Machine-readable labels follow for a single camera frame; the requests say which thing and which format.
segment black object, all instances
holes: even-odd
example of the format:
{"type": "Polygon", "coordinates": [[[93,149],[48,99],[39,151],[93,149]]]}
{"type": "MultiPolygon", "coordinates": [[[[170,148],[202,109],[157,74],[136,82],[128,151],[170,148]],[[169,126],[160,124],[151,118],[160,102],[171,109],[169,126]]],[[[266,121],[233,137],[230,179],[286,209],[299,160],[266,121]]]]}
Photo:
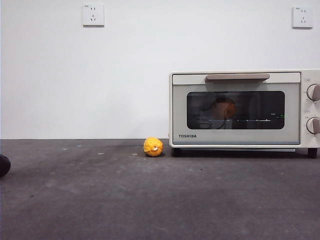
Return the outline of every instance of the black object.
{"type": "Polygon", "coordinates": [[[0,178],[6,175],[11,167],[11,163],[6,156],[0,154],[0,178]]]}
{"type": "Polygon", "coordinates": [[[181,157],[181,149],[180,148],[174,148],[174,147],[172,147],[171,148],[171,156],[172,157],[176,157],[176,158],[178,158],[178,157],[181,157]]]}
{"type": "Polygon", "coordinates": [[[308,158],[316,159],[317,151],[318,151],[318,148],[308,148],[308,158]]]}

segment wall outlet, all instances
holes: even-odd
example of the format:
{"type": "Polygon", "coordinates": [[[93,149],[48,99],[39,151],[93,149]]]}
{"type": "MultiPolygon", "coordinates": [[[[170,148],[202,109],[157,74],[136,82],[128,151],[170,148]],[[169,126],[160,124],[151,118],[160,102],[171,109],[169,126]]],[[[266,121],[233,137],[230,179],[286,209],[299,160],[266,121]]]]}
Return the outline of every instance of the wall outlet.
{"type": "Polygon", "coordinates": [[[309,6],[294,6],[292,8],[292,27],[311,29],[313,26],[312,8],[309,6]]]}
{"type": "Polygon", "coordinates": [[[82,7],[83,26],[104,26],[105,7],[103,4],[85,4],[82,7]]]}

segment yellow toy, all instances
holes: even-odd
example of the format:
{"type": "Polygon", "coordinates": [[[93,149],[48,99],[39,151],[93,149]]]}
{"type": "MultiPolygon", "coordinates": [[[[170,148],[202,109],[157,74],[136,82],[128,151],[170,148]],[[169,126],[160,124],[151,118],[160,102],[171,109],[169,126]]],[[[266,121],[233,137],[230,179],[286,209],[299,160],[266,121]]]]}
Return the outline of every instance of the yellow toy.
{"type": "Polygon", "coordinates": [[[164,144],[155,137],[148,137],[143,143],[144,152],[152,157],[159,156],[163,149],[164,144]]]}

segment concrete floor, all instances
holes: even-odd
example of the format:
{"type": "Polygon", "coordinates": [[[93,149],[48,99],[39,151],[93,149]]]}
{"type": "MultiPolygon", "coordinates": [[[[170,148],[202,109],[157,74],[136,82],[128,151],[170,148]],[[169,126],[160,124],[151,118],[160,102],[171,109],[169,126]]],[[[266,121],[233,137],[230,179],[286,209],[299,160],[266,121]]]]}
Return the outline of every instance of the concrete floor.
{"type": "Polygon", "coordinates": [[[146,157],[143,140],[3,140],[2,240],[315,240],[320,159],[146,157]]]}

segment toaster oven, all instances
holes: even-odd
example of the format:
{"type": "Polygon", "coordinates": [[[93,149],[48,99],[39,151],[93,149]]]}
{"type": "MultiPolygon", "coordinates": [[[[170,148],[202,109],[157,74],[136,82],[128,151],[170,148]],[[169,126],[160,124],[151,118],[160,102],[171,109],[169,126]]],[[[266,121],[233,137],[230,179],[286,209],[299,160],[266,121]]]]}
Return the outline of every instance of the toaster oven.
{"type": "Polygon", "coordinates": [[[169,145],[294,151],[320,146],[320,69],[172,72],[169,145]]]}

